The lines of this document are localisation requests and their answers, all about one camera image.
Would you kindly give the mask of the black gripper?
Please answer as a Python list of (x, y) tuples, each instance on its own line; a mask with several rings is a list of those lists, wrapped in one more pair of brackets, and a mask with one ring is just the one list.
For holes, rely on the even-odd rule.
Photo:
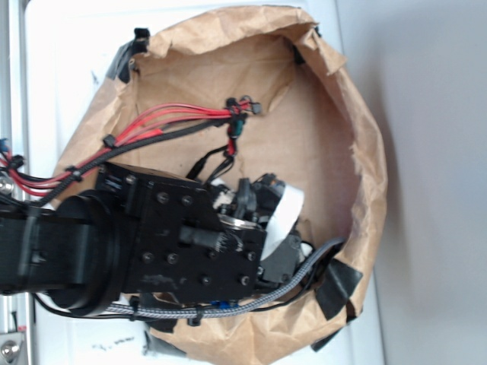
[(224, 225), (257, 238), (257, 249), (244, 253), (256, 263), (253, 292), (268, 293), (287, 284), (311, 251), (297, 229), (304, 192), (266, 173), (253, 182), (240, 179), (236, 190), (217, 178), (212, 199)]

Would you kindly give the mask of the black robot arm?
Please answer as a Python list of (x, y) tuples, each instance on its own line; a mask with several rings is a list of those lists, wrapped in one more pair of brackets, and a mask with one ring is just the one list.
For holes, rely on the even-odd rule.
[(42, 292), (77, 316), (121, 294), (166, 294), (180, 308), (268, 293), (303, 260), (303, 205), (272, 174), (231, 190), (109, 163), (54, 211), (1, 207), (1, 292)]

